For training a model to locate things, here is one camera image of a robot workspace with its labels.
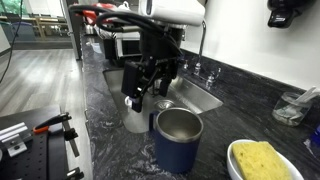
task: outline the sponge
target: sponge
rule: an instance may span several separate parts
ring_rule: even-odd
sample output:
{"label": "sponge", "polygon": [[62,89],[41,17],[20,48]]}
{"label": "sponge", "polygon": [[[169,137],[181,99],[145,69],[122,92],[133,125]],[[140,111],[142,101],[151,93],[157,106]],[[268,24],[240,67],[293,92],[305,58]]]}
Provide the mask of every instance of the sponge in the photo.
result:
{"label": "sponge", "polygon": [[268,142],[232,145],[232,152],[245,180],[290,180],[288,167]]}

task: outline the wooden floor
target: wooden floor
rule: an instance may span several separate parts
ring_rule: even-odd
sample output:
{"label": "wooden floor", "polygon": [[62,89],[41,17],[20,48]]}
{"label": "wooden floor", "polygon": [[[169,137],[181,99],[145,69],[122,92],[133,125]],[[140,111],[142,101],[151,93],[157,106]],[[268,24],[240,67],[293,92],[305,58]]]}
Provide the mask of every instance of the wooden floor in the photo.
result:
{"label": "wooden floor", "polygon": [[[0,76],[8,55],[0,58]],[[80,156],[74,158],[67,143],[69,169],[80,167],[85,179],[92,179],[90,143],[85,127],[82,62],[72,49],[15,50],[6,77],[0,84],[0,116],[60,104],[69,112],[79,134]]]}

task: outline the bowl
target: bowl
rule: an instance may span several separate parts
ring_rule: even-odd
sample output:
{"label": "bowl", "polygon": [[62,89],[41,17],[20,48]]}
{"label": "bowl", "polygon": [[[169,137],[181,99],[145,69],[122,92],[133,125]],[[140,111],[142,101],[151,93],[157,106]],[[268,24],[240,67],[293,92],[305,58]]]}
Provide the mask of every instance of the bowl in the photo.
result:
{"label": "bowl", "polygon": [[[236,144],[236,143],[244,143],[244,142],[255,142],[255,141],[249,140],[249,139],[240,139],[240,140],[232,142],[228,147],[227,167],[228,167],[229,175],[230,175],[231,179],[233,179],[233,180],[243,180],[243,177],[242,177],[240,169],[238,168],[237,161],[236,161],[235,157],[233,156],[232,145]],[[297,170],[297,168],[287,158],[282,156],[280,153],[278,153],[278,155],[280,156],[280,159],[282,159],[282,161],[288,167],[289,172],[292,177],[292,180],[303,180],[303,177],[300,174],[300,172]]]}

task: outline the sink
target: sink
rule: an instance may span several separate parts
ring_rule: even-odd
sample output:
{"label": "sink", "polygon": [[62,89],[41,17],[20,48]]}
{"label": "sink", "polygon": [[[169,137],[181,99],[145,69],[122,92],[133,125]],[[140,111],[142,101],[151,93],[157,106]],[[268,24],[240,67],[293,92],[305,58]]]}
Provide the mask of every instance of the sink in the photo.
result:
{"label": "sink", "polygon": [[123,70],[105,71],[104,77],[115,101],[125,127],[133,133],[143,133],[149,129],[149,113],[163,106],[182,107],[199,114],[221,106],[223,103],[190,81],[177,77],[171,82],[166,97],[146,93],[143,98],[142,112],[128,108],[121,92]]}

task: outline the navy blue tumbler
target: navy blue tumbler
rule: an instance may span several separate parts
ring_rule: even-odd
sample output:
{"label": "navy blue tumbler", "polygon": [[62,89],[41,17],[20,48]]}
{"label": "navy blue tumbler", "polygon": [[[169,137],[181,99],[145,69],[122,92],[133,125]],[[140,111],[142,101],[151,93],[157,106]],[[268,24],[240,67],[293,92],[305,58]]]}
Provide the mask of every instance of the navy blue tumbler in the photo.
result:
{"label": "navy blue tumbler", "polygon": [[155,138],[155,154],[160,168],[182,173],[192,169],[203,131],[199,116],[183,108],[153,112],[149,131]]}

